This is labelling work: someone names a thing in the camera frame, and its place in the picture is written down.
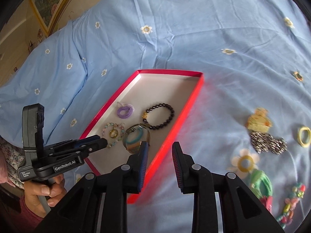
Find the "person's left hand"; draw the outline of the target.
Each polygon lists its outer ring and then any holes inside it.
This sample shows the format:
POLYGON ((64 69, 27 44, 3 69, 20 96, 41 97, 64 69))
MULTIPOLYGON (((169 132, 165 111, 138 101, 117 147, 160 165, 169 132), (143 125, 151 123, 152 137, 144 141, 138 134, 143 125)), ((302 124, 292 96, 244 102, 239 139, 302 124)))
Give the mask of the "person's left hand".
POLYGON ((31 212, 41 218, 46 216, 46 211, 39 201, 39 197, 43 196, 45 198, 49 196, 49 199, 46 200, 48 206, 55 207, 66 194, 64 175, 60 174, 53 179, 55 183, 50 187, 33 181, 24 182, 25 205, 31 212))

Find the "dark red sleeve forearm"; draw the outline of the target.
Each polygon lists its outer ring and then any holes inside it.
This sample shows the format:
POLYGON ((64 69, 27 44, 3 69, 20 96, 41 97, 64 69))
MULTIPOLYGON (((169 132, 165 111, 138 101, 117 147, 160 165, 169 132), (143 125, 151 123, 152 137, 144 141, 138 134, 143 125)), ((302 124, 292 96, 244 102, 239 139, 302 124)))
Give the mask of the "dark red sleeve forearm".
POLYGON ((20 212, 6 205, 1 199, 1 232, 33 232, 43 218, 30 211, 25 203, 25 196, 18 202, 20 212))

